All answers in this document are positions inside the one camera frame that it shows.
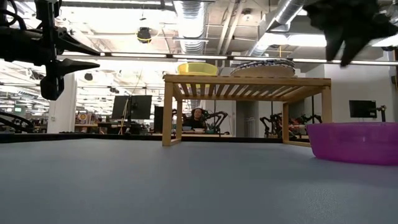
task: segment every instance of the gray table surface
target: gray table surface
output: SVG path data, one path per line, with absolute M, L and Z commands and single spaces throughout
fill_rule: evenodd
M 0 223 L 398 223 L 398 167 L 281 144 L 0 144 Z

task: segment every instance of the black robotic claw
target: black robotic claw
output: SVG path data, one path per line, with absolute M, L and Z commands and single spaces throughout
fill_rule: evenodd
M 347 66 L 369 43 L 397 34 L 398 27 L 379 12 L 376 0 L 321 0 L 303 7 L 311 25 L 324 32 L 326 60 L 336 57 L 345 43 L 341 66 Z
M 0 9 L 6 11 L 5 0 L 0 0 Z M 71 37 L 67 30 L 55 26 L 55 17 L 59 15 L 60 2 L 57 0 L 35 0 L 36 18 L 41 20 L 41 29 L 26 30 L 24 21 L 19 19 L 21 29 L 9 27 L 10 23 L 0 14 L 0 58 L 12 62 L 15 60 L 45 65 L 46 76 L 40 82 L 42 96 L 56 100 L 64 89 L 63 77 L 71 72 L 97 68 L 100 65 L 65 59 L 57 60 L 64 50 L 88 55 L 100 55 L 99 52 L 85 46 Z

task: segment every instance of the purple plastic bowl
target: purple plastic bowl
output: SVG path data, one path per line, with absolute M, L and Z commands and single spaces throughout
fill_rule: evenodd
M 309 124 L 307 131 L 319 159 L 398 165 L 398 123 Z

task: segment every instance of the person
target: person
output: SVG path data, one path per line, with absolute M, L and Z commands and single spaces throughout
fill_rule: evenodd
M 206 129 L 206 122 L 202 119 L 203 110 L 201 108 L 196 108 L 192 111 L 192 115 L 188 118 L 183 126 L 190 126 L 192 129 L 194 128 L 204 128 Z

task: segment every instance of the wooden table leg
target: wooden table leg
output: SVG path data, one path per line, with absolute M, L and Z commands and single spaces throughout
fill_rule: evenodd
M 162 145 L 171 146 L 172 141 L 173 83 L 166 82 L 164 88 Z
M 284 103 L 282 111 L 282 140 L 289 141 L 289 104 Z
M 332 121 L 331 90 L 330 86 L 325 86 L 322 90 L 322 122 L 331 123 Z
M 177 102 L 177 130 L 176 139 L 181 139 L 182 137 L 182 100 Z

